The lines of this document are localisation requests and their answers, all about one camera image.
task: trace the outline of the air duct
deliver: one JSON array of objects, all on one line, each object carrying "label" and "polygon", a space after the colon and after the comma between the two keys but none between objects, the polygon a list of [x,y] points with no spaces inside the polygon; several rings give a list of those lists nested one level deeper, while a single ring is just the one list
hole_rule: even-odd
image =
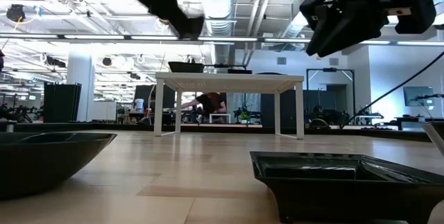
[{"label": "air duct", "polygon": [[[205,15],[210,19],[231,19],[234,0],[203,0]],[[206,21],[211,36],[231,36],[233,23],[226,21]],[[216,64],[234,64],[234,45],[215,45],[214,62]]]},{"label": "air duct", "polygon": [[[294,16],[294,18],[291,21],[291,23],[287,26],[285,31],[281,34],[280,37],[295,38],[299,35],[301,30],[305,27],[304,24],[301,24],[301,22],[305,21],[305,19],[303,18],[302,13],[300,13],[300,11],[299,11],[299,6],[303,1],[304,0],[293,0],[292,15]],[[268,49],[272,50],[272,51],[277,51],[277,52],[301,51],[303,49],[303,47],[293,45],[293,44],[278,44],[275,46],[271,46]]]}]

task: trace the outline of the wooden floor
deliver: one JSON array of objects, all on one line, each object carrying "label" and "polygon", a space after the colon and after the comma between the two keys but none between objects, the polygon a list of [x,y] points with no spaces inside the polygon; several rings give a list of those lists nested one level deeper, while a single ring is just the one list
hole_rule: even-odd
[{"label": "wooden floor", "polygon": [[[61,187],[0,202],[0,223],[279,223],[272,194],[253,177],[251,150],[362,153],[444,175],[444,158],[431,143],[321,135],[301,141],[274,135],[154,138],[152,132],[116,133],[95,160]],[[440,204],[429,224],[443,223]]]}]

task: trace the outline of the white column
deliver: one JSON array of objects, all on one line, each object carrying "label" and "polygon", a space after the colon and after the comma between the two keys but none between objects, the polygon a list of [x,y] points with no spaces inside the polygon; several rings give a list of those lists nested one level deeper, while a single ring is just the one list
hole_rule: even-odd
[{"label": "white column", "polygon": [[302,82],[296,84],[296,137],[304,139],[304,94]]},{"label": "white column", "polygon": [[176,132],[180,132],[180,122],[182,122],[182,89],[178,89],[176,99]]},{"label": "white column", "polygon": [[91,121],[94,100],[95,61],[90,53],[72,51],[68,58],[67,84],[81,84],[77,121]]},{"label": "white column", "polygon": [[275,93],[275,134],[280,135],[280,92]]},{"label": "white column", "polygon": [[164,80],[157,79],[155,86],[155,111],[154,111],[154,135],[162,136],[162,115],[164,107]]}]

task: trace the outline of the table leg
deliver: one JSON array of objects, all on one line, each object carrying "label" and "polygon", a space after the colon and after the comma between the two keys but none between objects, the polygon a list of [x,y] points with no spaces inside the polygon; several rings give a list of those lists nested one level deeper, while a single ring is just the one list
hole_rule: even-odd
[{"label": "table leg", "polygon": [[180,123],[182,122],[182,89],[178,89],[178,98],[176,99],[176,132],[180,132]]},{"label": "table leg", "polygon": [[280,135],[280,92],[275,93],[275,134]]},{"label": "table leg", "polygon": [[155,87],[154,135],[162,136],[162,114],[164,104],[164,80],[158,79]]},{"label": "table leg", "polygon": [[296,136],[304,139],[304,96],[302,82],[296,84]]}]

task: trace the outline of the ceiling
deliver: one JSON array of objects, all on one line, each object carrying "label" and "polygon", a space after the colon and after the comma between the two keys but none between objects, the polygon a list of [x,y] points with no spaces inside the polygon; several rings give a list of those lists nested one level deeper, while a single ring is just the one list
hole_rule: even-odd
[{"label": "ceiling", "polygon": [[[207,19],[207,21],[227,21],[233,24],[233,36],[246,36],[250,14],[254,0],[234,0],[234,14],[231,19]],[[265,33],[278,36],[292,22],[295,17],[293,3],[295,0],[269,0],[263,20],[257,34]],[[188,15],[203,15],[208,10],[203,0],[178,0],[180,7]],[[16,24],[6,17],[6,12],[12,4],[24,5],[26,19],[24,24]],[[0,32],[2,33],[48,33],[48,34],[101,34],[101,35],[172,35],[169,28],[162,25],[157,17],[150,15],[141,3],[136,0],[0,0]],[[205,28],[202,35],[209,35]],[[305,37],[311,37],[312,31],[304,28],[301,32]],[[395,34],[392,26],[383,29],[382,38],[400,40],[429,40],[436,37],[434,28],[430,28],[423,35]],[[66,79],[66,69],[59,69],[58,73],[48,72],[54,67],[45,64],[43,53],[69,65],[69,52],[74,49],[88,50],[98,59],[96,75],[96,97],[105,98],[114,95],[115,100],[122,101],[122,95],[130,98],[133,95],[132,87],[152,83],[154,77],[150,72],[168,71],[167,62],[185,61],[189,57],[205,64],[214,63],[214,45],[203,44],[140,44],[137,42],[59,42],[59,41],[31,41],[20,39],[1,39],[6,54],[5,66],[9,69],[26,70],[26,72],[8,72],[3,74],[3,82],[17,83],[34,80],[63,83]],[[116,60],[107,67],[102,64],[103,58]],[[140,80],[135,80],[129,74],[116,74],[118,71],[132,71],[142,74]],[[100,88],[106,85],[107,92]],[[0,93],[13,92],[11,87],[0,87]]]}]

